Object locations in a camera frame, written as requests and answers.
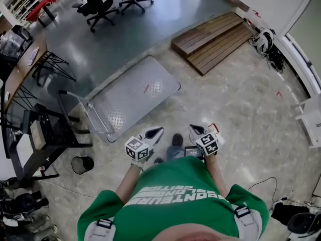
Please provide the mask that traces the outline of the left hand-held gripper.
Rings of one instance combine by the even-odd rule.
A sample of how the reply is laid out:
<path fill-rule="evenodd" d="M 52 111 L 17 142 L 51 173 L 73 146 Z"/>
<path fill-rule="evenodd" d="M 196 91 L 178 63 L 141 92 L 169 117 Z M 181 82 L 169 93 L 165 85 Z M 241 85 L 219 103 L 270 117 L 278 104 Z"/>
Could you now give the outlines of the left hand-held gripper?
<path fill-rule="evenodd" d="M 154 146 L 164 134 L 163 127 L 150 127 L 141 134 L 130 137 L 125 143 L 125 152 L 135 162 L 143 162 L 148 159 L 154 150 Z"/>

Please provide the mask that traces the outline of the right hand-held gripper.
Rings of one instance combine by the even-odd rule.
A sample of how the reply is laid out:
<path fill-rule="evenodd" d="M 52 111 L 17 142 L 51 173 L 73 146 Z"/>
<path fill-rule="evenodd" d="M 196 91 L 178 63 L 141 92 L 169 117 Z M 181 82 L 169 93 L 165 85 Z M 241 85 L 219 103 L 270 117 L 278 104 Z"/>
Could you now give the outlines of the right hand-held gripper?
<path fill-rule="evenodd" d="M 189 130 L 195 145 L 205 157 L 217 154 L 218 138 L 212 129 L 205 125 L 190 124 Z"/>

